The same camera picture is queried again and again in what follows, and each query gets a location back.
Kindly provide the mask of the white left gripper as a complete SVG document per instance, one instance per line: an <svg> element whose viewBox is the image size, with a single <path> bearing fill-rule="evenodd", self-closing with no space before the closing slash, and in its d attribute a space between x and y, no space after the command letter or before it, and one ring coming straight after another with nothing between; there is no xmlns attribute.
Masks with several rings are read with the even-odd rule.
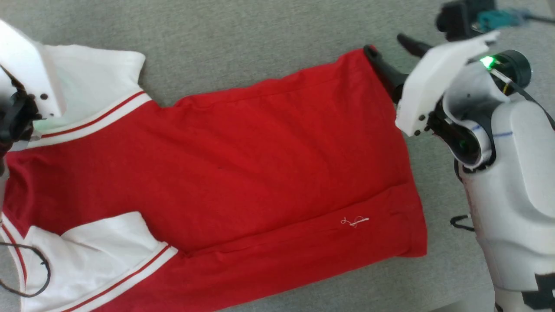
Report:
<svg viewBox="0 0 555 312"><path fill-rule="evenodd" d="M33 123L67 109L45 47L0 19L0 150L23 150L37 140Z"/></svg>

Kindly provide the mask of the red and white garment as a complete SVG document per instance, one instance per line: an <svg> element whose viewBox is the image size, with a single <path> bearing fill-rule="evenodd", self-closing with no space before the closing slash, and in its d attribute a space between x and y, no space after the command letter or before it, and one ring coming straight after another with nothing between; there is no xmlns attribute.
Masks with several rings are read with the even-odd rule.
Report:
<svg viewBox="0 0 555 312"><path fill-rule="evenodd" d="M362 49L162 108L145 56L45 46L66 113L7 154L20 312L211 312L426 255L394 107ZM341 224L368 217L356 228Z"/></svg>

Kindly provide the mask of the white loose thread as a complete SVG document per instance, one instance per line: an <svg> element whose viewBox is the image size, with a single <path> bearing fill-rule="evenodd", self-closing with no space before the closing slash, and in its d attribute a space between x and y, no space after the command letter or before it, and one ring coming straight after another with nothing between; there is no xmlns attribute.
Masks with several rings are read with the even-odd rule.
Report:
<svg viewBox="0 0 555 312"><path fill-rule="evenodd" d="M353 219L352 221L347 220L346 217L343 217L343 219L340 221L341 224L346 224L349 225L353 228L356 228L360 223L362 222L366 222L368 221L369 218L368 217L363 217L363 216L357 216L355 217L355 219Z"/></svg>

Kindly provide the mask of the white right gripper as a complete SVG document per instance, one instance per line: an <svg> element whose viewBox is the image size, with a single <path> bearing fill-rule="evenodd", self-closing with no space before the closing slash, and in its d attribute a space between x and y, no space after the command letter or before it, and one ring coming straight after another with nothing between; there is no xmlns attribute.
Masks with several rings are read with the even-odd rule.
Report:
<svg viewBox="0 0 555 312"><path fill-rule="evenodd" d="M447 42L433 47L406 34L397 34L397 41L412 56L421 58L411 73L405 74L387 63L372 45L363 52L374 72L386 89L392 102L397 104L395 125L407 136L415 136L426 126L424 118L432 112L438 100L452 81L474 57L489 51L496 43L499 30L463 41Z"/></svg>

